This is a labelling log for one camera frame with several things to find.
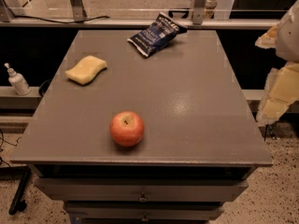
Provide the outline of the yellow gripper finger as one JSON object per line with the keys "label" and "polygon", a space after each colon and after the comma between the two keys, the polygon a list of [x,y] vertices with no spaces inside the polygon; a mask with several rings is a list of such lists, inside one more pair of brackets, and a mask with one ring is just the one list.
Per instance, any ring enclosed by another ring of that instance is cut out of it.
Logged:
{"label": "yellow gripper finger", "polygon": [[274,49],[276,47],[278,24],[272,26],[266,33],[259,36],[255,46],[261,49]]}
{"label": "yellow gripper finger", "polygon": [[259,126],[273,124],[299,99],[299,63],[272,68],[267,76],[256,120]]}

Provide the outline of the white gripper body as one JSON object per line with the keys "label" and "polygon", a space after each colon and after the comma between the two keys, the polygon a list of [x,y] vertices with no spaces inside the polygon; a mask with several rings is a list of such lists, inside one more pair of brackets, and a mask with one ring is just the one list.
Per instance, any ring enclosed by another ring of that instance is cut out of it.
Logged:
{"label": "white gripper body", "polygon": [[279,22],[276,55],[289,62],[299,62],[299,0]]}

